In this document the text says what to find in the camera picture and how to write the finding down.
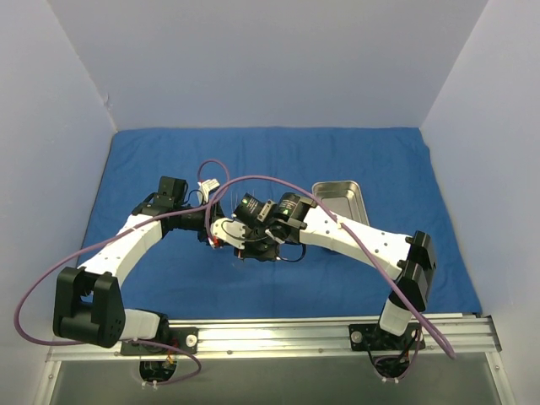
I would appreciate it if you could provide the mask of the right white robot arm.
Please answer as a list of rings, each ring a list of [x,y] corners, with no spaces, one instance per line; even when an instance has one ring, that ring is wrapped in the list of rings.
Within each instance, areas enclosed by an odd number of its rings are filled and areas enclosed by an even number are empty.
[[[318,246],[380,269],[399,288],[386,299],[376,341],[384,348],[396,347],[404,338],[414,308],[427,308],[436,270],[431,237],[393,234],[347,219],[309,197],[287,192],[279,202],[263,203],[246,194],[233,212],[244,225],[244,258],[260,261],[278,258],[282,244]]]

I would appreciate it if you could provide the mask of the blue surgical drape cloth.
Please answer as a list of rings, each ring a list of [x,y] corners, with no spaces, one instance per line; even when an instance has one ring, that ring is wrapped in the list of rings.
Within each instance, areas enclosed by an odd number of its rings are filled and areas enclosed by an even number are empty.
[[[162,176],[244,176],[221,204],[250,193],[278,200],[292,186],[359,184],[372,226],[433,239],[431,313],[478,313],[429,149],[413,128],[145,129],[119,132],[89,220],[85,244],[113,236]],[[317,247],[285,246],[282,262],[239,260],[195,233],[176,230],[149,250],[121,287],[128,309],[176,320],[376,316],[390,289],[372,267]]]

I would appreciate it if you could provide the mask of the steel instrument tray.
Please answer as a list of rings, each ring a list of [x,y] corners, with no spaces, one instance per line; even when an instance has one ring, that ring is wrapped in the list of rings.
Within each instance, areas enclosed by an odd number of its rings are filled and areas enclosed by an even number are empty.
[[[320,181],[312,186],[311,193],[334,213],[370,225],[362,191],[356,181]]]

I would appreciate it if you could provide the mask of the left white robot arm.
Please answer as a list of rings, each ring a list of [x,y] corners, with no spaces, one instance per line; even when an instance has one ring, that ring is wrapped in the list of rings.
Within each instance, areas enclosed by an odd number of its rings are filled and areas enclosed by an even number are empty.
[[[161,177],[158,190],[132,210],[115,239],[79,267],[65,267],[58,274],[55,336],[102,348],[139,340],[151,354],[169,347],[167,315],[125,308],[121,286],[145,253],[170,231],[203,232],[204,213],[190,205],[186,195],[186,181]]]

